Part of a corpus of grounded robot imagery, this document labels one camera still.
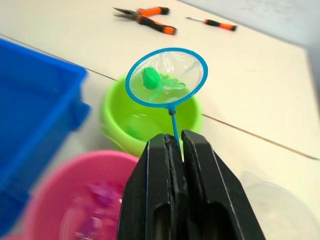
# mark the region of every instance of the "screwdriver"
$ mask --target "screwdriver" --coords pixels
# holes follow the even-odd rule
[[[189,19],[189,20],[193,20],[193,21],[198,21],[198,22],[210,25],[210,26],[214,26],[214,27],[226,29],[226,30],[229,30],[229,31],[233,31],[233,32],[237,29],[236,25],[220,23],[220,22],[217,22],[217,21],[209,20],[209,19],[202,20],[202,19],[199,19],[199,18],[194,18],[194,17],[189,17],[189,16],[186,16],[185,18]]]

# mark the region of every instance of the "screwdriver shaft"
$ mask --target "screwdriver shaft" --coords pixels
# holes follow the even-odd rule
[[[204,23],[204,22],[205,22],[205,20],[199,19],[199,18],[195,18],[195,17],[186,16],[185,18],[186,18],[186,19],[193,20],[193,21],[201,22],[201,23]]]

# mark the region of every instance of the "pliers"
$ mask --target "pliers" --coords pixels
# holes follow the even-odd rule
[[[168,15],[170,12],[170,9],[167,7],[158,6],[158,7],[153,7],[149,9],[138,8],[136,11],[115,8],[115,7],[114,9],[124,13],[124,14],[115,14],[114,15],[115,17],[135,20],[138,24],[148,26],[164,34],[175,35],[177,32],[177,29],[173,26],[163,25],[159,22],[153,21],[150,18],[148,18],[154,15]]]

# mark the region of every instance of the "net rim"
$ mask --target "net rim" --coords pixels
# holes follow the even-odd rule
[[[196,88],[194,90],[192,90],[188,95],[173,101],[173,102],[169,102],[169,103],[152,103],[152,102],[146,102],[143,101],[139,98],[137,98],[131,91],[130,89],[130,79],[131,76],[133,75],[134,71],[136,70],[136,68],[146,59],[152,57],[153,55],[156,54],[160,54],[160,53],[164,53],[164,52],[181,52],[181,53],[186,53],[189,55],[192,55],[193,57],[195,57],[201,64],[202,68],[203,68],[203,76],[202,79],[200,81],[200,83],[196,86]],[[182,48],[182,47],[166,47],[166,48],[161,48],[155,51],[152,51],[150,53],[148,53],[147,55],[143,56],[142,58],[140,58],[129,70],[126,78],[125,78],[125,91],[126,93],[129,95],[129,97],[134,100],[136,103],[146,106],[146,107],[151,107],[151,108],[164,108],[164,109],[168,109],[168,110],[174,110],[179,104],[183,103],[184,101],[188,100],[189,98],[191,98],[194,94],[196,94],[201,88],[202,86],[205,84],[206,80],[208,77],[208,65],[206,63],[206,61],[196,52],[186,49],[186,48]]]

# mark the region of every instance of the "net handle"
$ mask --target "net handle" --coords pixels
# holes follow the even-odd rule
[[[176,140],[176,143],[178,144],[179,151],[181,151],[179,133],[178,133],[178,125],[177,125],[177,120],[176,120],[176,109],[169,110],[169,114],[170,114],[171,120],[172,120],[174,138]]]

